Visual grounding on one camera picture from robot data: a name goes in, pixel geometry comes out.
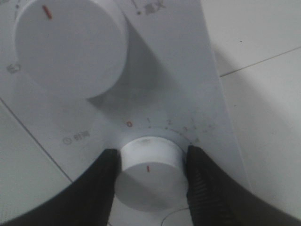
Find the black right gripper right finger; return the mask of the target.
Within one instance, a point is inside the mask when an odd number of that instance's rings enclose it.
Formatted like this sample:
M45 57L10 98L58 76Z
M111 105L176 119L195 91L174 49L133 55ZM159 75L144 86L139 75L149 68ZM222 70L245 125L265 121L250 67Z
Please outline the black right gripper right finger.
M195 226L299 226L301 221L262 201L198 147L188 146L187 202Z

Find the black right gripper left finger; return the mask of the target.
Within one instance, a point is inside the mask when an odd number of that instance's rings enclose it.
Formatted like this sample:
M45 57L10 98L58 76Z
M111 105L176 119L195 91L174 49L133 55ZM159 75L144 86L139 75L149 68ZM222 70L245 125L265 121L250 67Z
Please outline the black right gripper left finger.
M67 188L8 226L106 226L114 199L119 152L106 149Z

